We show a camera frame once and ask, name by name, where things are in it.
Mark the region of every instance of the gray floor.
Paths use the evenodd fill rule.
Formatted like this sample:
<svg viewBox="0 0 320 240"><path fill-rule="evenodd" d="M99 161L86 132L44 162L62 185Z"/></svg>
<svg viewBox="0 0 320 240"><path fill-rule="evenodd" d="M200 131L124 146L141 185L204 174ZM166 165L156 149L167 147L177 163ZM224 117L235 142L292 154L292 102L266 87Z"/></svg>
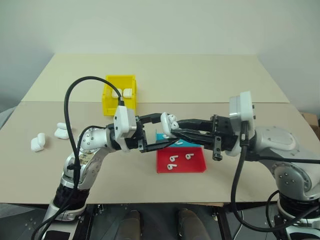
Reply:
<svg viewBox="0 0 320 240"><path fill-rule="evenodd" d="M212 208L192 204L112 204L104 205L101 215L94 218L91 240L113 240L119 223L130 210L138 210L143 218L143 240L178 240L176 213L179 209L192 210L201 219L212 240L221 240L218 222L212 217ZM260 227L266 226L265 208L258 207L243 211L244 219ZM29 240L34 227L43 219L42 209L21 208L0 204L0 239ZM231 233L234 235L239 222L232 213L227 214ZM272 233L255 232L242 227L237 240L274 240Z"/></svg>

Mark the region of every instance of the yellow bin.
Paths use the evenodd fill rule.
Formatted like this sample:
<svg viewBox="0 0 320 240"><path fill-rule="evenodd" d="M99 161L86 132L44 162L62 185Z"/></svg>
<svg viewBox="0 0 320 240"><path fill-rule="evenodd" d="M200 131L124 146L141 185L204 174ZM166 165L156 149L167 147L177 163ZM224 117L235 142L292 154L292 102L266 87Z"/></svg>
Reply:
<svg viewBox="0 0 320 240"><path fill-rule="evenodd" d="M137 107L137 83L135 75L107 75L106 80L112 83L117 89L132 89L131 98L123 98L128 109L133 109L136 114ZM112 97L112 88L105 84L102 94L102 109L105 116L113 116L116 113L118 99Z"/></svg>

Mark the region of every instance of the white wall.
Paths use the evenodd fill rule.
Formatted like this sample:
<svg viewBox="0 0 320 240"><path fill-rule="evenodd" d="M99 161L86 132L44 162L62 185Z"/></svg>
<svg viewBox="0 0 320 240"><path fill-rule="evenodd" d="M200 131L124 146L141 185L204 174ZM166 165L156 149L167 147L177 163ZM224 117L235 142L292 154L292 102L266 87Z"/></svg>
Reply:
<svg viewBox="0 0 320 240"><path fill-rule="evenodd" d="M258 54L292 103L318 114L319 12L318 0L2 0L0 111L55 52L210 53Z"/></svg>

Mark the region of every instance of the beige tabletop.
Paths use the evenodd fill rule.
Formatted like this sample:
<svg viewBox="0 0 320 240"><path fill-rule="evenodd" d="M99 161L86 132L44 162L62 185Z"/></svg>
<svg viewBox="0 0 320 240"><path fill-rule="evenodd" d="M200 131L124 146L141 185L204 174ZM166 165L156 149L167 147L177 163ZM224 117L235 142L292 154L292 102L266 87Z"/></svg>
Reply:
<svg viewBox="0 0 320 240"><path fill-rule="evenodd" d="M168 111L179 119L209 119L228 116L227 103L139 103L137 114ZM256 103L257 126L279 126L295 134L307 149L320 153L319 141L309 125L290 103ZM98 102L71 102L70 119L77 136L88 125L111 122L102 115ZM54 137L56 124L64 121L62 102L21 102L0 131L0 202L47 204L60 183L63 164L71 153L68 140ZM159 124L147 124L148 140L154 141ZM46 134L45 149L30 150L37 133ZM97 203L208 203L229 202L238 157L223 155L213 161L204 150L204 173L156 172L156 153L109 154L101 167L87 202ZM258 162L246 162L238 185L238 202L266 201L276 189L269 171Z"/></svg>
<svg viewBox="0 0 320 240"><path fill-rule="evenodd" d="M228 103L251 91L256 103L288 103L255 55L55 54L22 101L63 101L84 76L135 75L138 103ZM101 102L103 84L86 81L72 102Z"/></svg>

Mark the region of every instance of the red tray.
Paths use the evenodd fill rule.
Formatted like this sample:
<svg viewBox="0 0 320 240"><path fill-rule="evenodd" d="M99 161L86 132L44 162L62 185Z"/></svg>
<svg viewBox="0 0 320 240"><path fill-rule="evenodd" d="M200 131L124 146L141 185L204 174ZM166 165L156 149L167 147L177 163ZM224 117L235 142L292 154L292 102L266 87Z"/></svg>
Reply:
<svg viewBox="0 0 320 240"><path fill-rule="evenodd" d="M191 159L186 159L186 154L194 154ZM174 162L170 156L178 155ZM168 170L168 164L176 164ZM207 169L204 152L201 147L166 147L156 151L157 173L203 173Z"/></svg>

